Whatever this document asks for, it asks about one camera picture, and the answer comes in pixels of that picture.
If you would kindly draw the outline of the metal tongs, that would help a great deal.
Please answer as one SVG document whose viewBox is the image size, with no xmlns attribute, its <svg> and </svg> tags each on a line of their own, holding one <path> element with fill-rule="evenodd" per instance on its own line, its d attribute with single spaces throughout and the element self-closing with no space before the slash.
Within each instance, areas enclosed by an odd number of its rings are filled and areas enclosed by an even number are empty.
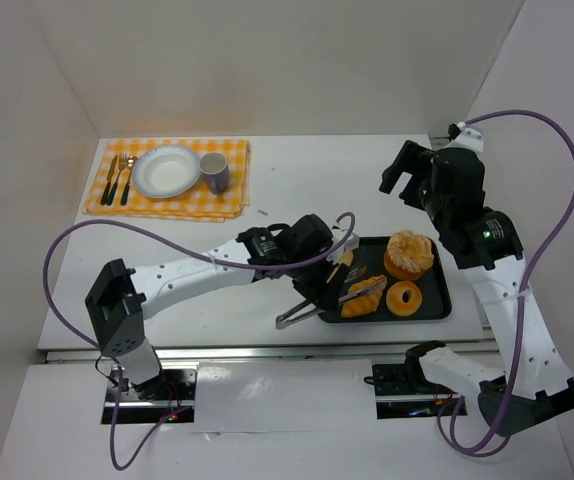
<svg viewBox="0 0 574 480">
<path fill-rule="evenodd" d="M 354 319 L 374 313 L 381 302 L 387 277 L 385 275 L 373 276 L 350 285 L 344 295 L 334 299 L 326 308 L 323 301 L 315 306 L 311 301 L 304 300 L 296 307 L 279 315 L 275 320 L 278 330 L 283 330 L 314 316 L 328 316 L 340 319 Z"/>
</svg>

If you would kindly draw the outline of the ring donut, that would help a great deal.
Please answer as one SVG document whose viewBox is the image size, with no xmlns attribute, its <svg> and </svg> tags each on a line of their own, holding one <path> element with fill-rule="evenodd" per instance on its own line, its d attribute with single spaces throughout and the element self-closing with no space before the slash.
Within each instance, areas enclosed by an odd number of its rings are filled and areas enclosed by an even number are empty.
<svg viewBox="0 0 574 480">
<path fill-rule="evenodd" d="M 415 314 L 423 302 L 418 286 L 411 281 L 394 283 L 387 291 L 386 306 L 398 317 L 409 317 Z"/>
</svg>

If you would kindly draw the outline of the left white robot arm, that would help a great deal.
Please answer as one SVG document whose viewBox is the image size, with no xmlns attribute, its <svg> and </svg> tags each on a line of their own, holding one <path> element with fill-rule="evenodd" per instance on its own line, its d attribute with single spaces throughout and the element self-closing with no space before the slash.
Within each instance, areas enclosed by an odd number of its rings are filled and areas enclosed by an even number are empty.
<svg viewBox="0 0 574 480">
<path fill-rule="evenodd" d="M 146 337 L 145 322 L 163 310 L 213 291 L 287 276 L 315 312 L 342 304 L 349 274 L 341 257 L 360 243 L 352 229 L 330 228 L 317 215 L 295 224 L 253 227 L 204 253 L 129 268 L 121 259 L 103 266 L 85 298 L 100 353 L 116 361 L 142 400 L 171 382 Z"/>
</svg>

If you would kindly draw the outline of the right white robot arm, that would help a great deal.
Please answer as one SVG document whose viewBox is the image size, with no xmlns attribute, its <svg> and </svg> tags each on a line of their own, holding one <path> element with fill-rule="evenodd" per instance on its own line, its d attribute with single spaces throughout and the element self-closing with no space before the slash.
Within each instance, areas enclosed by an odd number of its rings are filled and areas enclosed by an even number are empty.
<svg viewBox="0 0 574 480">
<path fill-rule="evenodd" d="M 504 364 L 486 367 L 429 341 L 407 351 L 407 370 L 476 403 L 492 434 L 503 438 L 573 410 L 574 375 L 529 287 L 512 221 L 484 204 L 485 168 L 477 154 L 406 141 L 383 172 L 380 191 L 390 193 L 404 173 L 410 179 L 400 199 L 427 213 L 482 306 Z"/>
</svg>

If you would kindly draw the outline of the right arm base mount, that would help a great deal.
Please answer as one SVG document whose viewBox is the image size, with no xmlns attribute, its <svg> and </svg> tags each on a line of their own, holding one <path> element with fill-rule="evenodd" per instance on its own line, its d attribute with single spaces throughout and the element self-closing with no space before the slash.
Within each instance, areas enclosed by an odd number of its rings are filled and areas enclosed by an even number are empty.
<svg viewBox="0 0 574 480">
<path fill-rule="evenodd" d="M 431 418 L 442 408 L 450 415 L 459 398 L 442 385 L 414 383 L 403 364 L 373 364 L 363 382 L 373 388 L 379 420 Z"/>
</svg>

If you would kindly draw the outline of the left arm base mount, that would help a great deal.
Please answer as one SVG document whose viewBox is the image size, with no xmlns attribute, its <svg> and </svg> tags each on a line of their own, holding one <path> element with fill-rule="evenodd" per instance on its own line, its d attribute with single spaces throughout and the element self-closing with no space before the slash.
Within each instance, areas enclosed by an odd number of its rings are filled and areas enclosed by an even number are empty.
<svg viewBox="0 0 574 480">
<path fill-rule="evenodd" d="M 156 424 L 194 421 L 197 366 L 174 365 L 165 371 L 166 381 L 150 398 L 141 399 L 126 375 L 121 383 L 121 398 L 116 424 Z"/>
</svg>

